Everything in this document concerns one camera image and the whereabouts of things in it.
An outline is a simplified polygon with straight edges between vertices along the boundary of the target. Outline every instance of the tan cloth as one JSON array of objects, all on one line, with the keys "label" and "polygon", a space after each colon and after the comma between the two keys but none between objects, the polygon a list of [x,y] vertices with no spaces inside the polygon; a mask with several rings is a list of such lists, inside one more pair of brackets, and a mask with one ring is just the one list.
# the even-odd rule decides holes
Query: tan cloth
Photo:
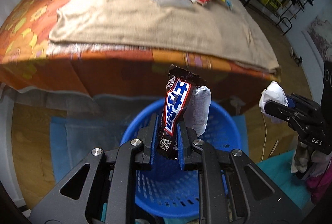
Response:
[{"label": "tan cloth", "polygon": [[110,43],[182,50],[273,70],[279,67],[263,32],[238,0],[193,9],[150,0],[71,0],[58,10],[52,42]]}]

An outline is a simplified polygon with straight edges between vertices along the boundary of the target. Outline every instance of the magenta cloth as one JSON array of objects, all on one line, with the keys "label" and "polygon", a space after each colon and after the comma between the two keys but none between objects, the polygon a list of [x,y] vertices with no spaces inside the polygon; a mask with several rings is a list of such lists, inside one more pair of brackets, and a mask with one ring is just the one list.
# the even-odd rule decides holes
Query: magenta cloth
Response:
[{"label": "magenta cloth", "polygon": [[311,201],[317,204],[332,181],[332,165],[329,164],[325,173],[320,176],[310,177],[306,180],[307,189],[311,193]]}]

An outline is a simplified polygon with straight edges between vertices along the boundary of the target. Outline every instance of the blue plastic basket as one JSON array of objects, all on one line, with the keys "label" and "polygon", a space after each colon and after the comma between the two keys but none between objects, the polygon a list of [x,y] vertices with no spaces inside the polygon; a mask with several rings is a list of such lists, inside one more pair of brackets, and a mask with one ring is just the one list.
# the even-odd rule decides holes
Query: blue plastic basket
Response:
[{"label": "blue plastic basket", "polygon": [[[164,99],[142,110],[123,134],[121,144],[137,136],[149,124],[153,113],[161,115]],[[216,149],[231,151],[242,149],[238,129],[230,115],[212,101],[205,132],[200,139]],[[150,214],[166,218],[193,217],[199,214],[198,172],[182,171],[178,161],[159,154],[151,171],[137,171],[136,204]]]}]

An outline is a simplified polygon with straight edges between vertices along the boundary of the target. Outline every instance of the silver screw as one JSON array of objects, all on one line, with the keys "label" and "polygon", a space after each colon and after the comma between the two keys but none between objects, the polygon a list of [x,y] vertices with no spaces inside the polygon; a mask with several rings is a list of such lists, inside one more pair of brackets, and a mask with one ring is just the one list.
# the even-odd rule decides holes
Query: silver screw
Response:
[{"label": "silver screw", "polygon": [[93,154],[93,155],[100,155],[101,153],[102,153],[102,150],[100,148],[95,148],[91,152],[91,154]]},{"label": "silver screw", "polygon": [[234,150],[232,151],[232,154],[233,154],[233,156],[235,156],[235,157],[240,157],[240,156],[242,156],[242,151],[241,151],[240,149],[234,149]]},{"label": "silver screw", "polygon": [[141,144],[141,140],[140,140],[140,139],[133,139],[130,143],[131,143],[133,146],[137,146],[137,145],[140,145],[140,144]]},{"label": "silver screw", "polygon": [[203,144],[204,144],[204,141],[201,140],[201,139],[195,139],[194,140],[194,145],[196,145],[196,146],[201,146]]}]

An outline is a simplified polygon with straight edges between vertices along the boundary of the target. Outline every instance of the orange floral bedsheet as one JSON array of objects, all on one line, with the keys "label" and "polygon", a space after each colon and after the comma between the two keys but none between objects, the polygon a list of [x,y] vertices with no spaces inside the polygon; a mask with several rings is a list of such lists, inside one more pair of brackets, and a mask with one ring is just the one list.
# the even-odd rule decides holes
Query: orange floral bedsheet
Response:
[{"label": "orange floral bedsheet", "polygon": [[258,103],[277,78],[234,62],[182,51],[110,50],[47,56],[56,11],[69,0],[22,0],[0,28],[0,81],[22,90],[77,91],[126,96],[165,94],[170,64],[185,66],[209,82],[212,97],[234,113]]}]

